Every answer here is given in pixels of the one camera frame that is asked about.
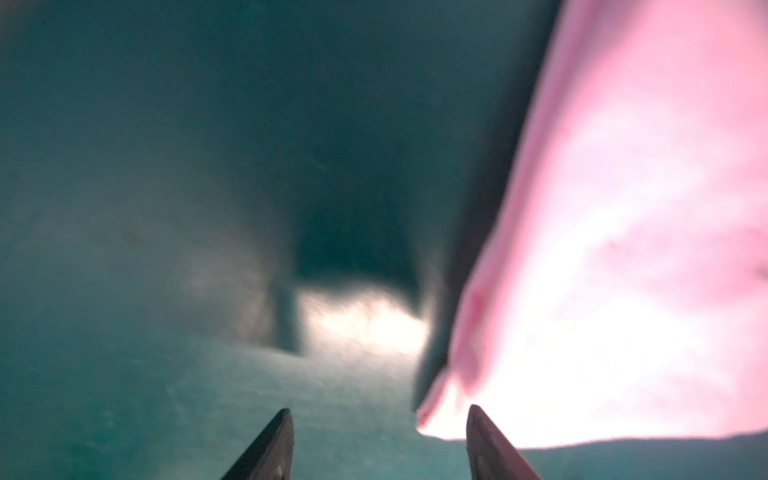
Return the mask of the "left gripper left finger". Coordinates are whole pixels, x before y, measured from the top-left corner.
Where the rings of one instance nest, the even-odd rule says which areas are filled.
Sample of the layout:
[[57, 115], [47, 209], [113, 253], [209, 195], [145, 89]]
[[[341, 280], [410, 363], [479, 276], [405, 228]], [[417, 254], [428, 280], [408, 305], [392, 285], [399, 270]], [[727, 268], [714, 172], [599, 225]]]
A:
[[222, 480], [290, 480], [294, 423], [283, 408], [221, 477]]

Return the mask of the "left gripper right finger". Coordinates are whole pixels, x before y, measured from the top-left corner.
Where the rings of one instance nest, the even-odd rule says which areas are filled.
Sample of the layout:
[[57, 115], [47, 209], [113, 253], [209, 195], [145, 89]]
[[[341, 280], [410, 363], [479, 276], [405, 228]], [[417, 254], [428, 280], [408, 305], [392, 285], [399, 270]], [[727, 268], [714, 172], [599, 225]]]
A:
[[541, 480], [486, 412], [475, 404], [468, 411], [466, 448], [472, 480]]

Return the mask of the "pink t-shirt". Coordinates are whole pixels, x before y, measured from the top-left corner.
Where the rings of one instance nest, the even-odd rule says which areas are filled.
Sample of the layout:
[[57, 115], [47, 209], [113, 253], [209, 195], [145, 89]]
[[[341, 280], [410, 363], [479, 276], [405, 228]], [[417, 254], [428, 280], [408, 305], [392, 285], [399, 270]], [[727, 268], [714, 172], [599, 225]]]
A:
[[418, 431], [767, 427], [767, 5], [566, 1]]

